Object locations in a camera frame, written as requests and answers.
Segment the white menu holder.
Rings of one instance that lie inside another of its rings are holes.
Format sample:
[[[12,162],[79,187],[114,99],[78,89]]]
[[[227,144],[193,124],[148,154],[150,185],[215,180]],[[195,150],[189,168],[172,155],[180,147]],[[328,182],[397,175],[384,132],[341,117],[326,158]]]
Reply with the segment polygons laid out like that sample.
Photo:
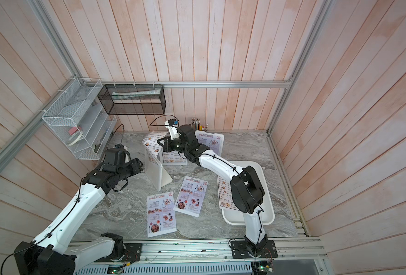
[[[172,177],[164,169],[162,163],[147,148],[145,148],[145,174],[157,191],[173,182]]]
[[[208,146],[217,155],[222,154],[224,144],[224,135],[216,133],[208,133],[204,131],[195,131],[196,138],[201,144]]]
[[[186,166],[188,164],[188,160],[181,157],[177,151],[163,152],[162,162],[167,166]]]

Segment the pink special menu sheet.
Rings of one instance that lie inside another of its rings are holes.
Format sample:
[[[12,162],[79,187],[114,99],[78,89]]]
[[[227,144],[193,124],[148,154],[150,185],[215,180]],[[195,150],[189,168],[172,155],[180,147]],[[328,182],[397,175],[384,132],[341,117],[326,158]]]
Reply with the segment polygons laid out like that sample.
[[[207,188],[207,181],[186,176],[175,202],[175,211],[198,218]]]
[[[151,195],[147,198],[147,237],[177,231],[173,192]]]

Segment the dim sum menu sheet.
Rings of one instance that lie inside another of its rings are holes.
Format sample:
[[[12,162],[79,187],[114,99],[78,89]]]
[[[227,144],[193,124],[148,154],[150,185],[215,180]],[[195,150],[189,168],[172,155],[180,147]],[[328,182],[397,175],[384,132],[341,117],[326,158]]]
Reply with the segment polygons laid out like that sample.
[[[239,212],[239,209],[235,206],[232,199],[232,190],[230,182],[223,179],[222,177],[217,177],[217,185],[219,190],[219,206],[221,209],[234,210]]]
[[[157,157],[163,148],[157,143],[159,139],[166,136],[167,132],[151,132],[144,137],[142,145],[151,153],[153,157]]]

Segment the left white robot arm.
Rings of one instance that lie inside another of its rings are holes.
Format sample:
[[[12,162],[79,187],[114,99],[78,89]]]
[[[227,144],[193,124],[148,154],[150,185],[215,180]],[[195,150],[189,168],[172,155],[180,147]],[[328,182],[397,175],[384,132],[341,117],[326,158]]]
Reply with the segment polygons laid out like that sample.
[[[69,248],[73,236],[95,206],[119,182],[143,171],[143,163],[131,158],[124,145],[106,150],[104,160],[80,183],[78,193],[54,221],[30,243],[21,242],[13,255],[21,275],[73,275],[100,259],[120,261],[125,257],[123,238],[104,233],[83,246]]]

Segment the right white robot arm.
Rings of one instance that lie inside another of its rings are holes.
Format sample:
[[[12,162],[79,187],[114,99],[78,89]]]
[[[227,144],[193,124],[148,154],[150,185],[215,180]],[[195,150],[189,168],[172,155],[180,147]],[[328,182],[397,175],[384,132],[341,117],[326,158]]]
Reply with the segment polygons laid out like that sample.
[[[261,204],[265,190],[256,170],[252,166],[235,166],[218,156],[210,147],[198,141],[190,124],[180,126],[178,120],[170,119],[164,126],[169,136],[157,142],[163,152],[182,153],[185,159],[229,182],[233,203],[243,213],[246,249],[252,257],[257,257],[265,248],[268,237],[260,216],[264,212]]]

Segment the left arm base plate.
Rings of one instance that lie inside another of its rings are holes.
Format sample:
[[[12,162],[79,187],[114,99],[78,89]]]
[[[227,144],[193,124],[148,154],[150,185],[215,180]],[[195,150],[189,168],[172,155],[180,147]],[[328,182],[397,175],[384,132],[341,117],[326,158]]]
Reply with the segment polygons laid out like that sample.
[[[100,258],[95,262],[137,262],[140,260],[142,243],[122,242],[115,244],[112,253],[109,256]]]

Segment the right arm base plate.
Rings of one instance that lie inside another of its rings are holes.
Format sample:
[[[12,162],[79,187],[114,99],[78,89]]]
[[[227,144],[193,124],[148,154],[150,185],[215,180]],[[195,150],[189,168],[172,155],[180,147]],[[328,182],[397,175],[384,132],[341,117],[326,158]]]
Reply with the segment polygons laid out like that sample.
[[[277,259],[278,252],[273,240],[264,239],[254,245],[247,240],[231,239],[228,242],[234,259]]]

